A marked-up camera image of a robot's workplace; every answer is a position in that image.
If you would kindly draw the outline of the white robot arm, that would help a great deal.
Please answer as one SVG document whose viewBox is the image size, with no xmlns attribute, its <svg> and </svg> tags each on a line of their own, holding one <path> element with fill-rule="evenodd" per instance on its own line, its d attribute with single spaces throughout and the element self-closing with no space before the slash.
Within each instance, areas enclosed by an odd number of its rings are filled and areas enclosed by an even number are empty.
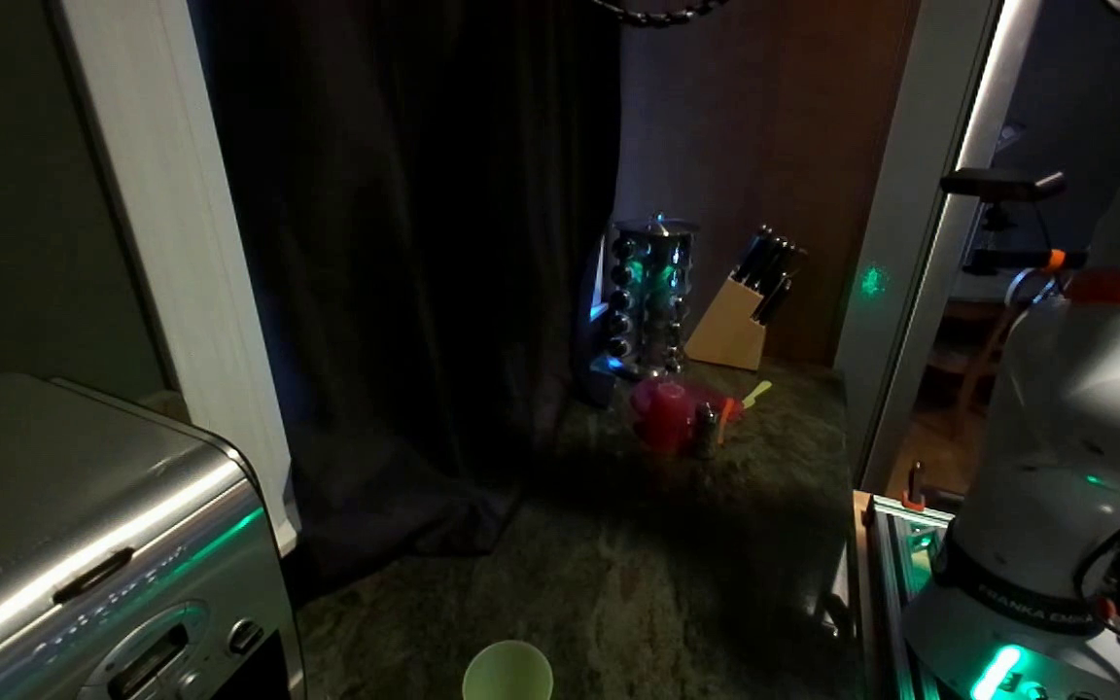
<svg viewBox="0 0 1120 700">
<path fill-rule="evenodd" d="M 905 605 L 957 700 L 1120 700 L 1120 189 L 1085 263 L 1016 318 L 984 467 Z"/>
</svg>

